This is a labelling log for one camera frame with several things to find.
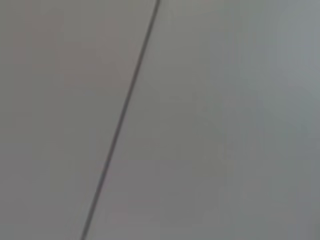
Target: gray surface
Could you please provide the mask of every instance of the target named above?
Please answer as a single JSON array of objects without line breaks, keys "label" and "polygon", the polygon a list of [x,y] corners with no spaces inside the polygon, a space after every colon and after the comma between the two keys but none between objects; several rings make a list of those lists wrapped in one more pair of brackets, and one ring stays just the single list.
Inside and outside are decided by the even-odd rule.
[{"label": "gray surface", "polygon": [[153,6],[0,2],[0,239],[80,239]]},{"label": "gray surface", "polygon": [[319,13],[164,0],[88,239],[319,239]]}]

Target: white panel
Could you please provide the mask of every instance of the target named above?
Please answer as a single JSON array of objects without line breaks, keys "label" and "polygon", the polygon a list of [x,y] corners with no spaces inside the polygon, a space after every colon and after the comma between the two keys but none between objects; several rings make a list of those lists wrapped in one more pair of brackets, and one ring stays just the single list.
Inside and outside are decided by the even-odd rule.
[{"label": "white panel", "polygon": [[89,240],[319,239],[319,1],[162,3]]},{"label": "white panel", "polygon": [[0,239],[80,238],[154,4],[0,1]]}]

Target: dark line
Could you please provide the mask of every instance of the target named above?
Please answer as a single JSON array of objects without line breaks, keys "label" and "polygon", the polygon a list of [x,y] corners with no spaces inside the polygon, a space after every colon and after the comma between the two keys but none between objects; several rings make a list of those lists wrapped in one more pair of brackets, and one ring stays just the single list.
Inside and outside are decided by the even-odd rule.
[{"label": "dark line", "polygon": [[114,154],[114,151],[115,151],[115,148],[116,148],[116,145],[117,145],[117,141],[118,141],[118,138],[119,138],[121,127],[122,127],[122,124],[123,124],[123,122],[125,120],[125,116],[126,116],[126,112],[127,112],[128,106],[129,106],[129,102],[130,102],[130,99],[131,99],[135,84],[137,82],[137,78],[138,78],[138,75],[139,75],[139,70],[140,70],[140,67],[141,67],[141,64],[142,64],[142,61],[143,61],[143,58],[144,58],[145,51],[147,49],[148,41],[149,41],[153,26],[154,26],[154,22],[155,22],[155,19],[156,19],[156,15],[157,15],[157,12],[158,12],[160,1],[161,0],[156,0],[155,1],[155,5],[154,5],[153,12],[152,12],[152,15],[151,15],[151,20],[149,22],[149,25],[148,25],[148,28],[147,28],[147,31],[146,31],[146,35],[145,35],[145,38],[143,40],[142,48],[141,48],[141,51],[139,53],[137,64],[136,64],[135,69],[134,69],[134,73],[133,73],[133,76],[132,76],[130,87],[129,87],[129,90],[127,92],[127,95],[126,95],[126,98],[125,98],[125,101],[124,101],[124,104],[123,104],[123,107],[122,107],[122,110],[121,110],[120,118],[118,120],[116,129],[115,129],[115,132],[114,132],[114,135],[113,135],[111,146],[110,146],[108,155],[106,157],[106,160],[105,160],[105,163],[104,163],[104,166],[103,166],[103,169],[102,169],[102,173],[100,175],[100,179],[99,179],[98,185],[96,187],[96,190],[95,190],[95,193],[94,193],[94,196],[93,196],[93,200],[92,200],[91,205],[90,205],[90,209],[89,209],[87,218],[86,218],[84,226],[83,226],[83,231],[82,231],[80,240],[86,240],[86,238],[87,238],[87,235],[88,235],[91,223],[92,223],[92,219],[93,219],[94,214],[95,214],[97,203],[99,201],[99,197],[101,195],[101,191],[102,191],[102,188],[104,186],[104,182],[105,182],[105,179],[106,179],[106,176],[107,176],[107,172],[108,172],[108,169],[109,169],[109,166],[110,166],[110,162],[111,162],[111,159],[113,157],[113,154]]}]

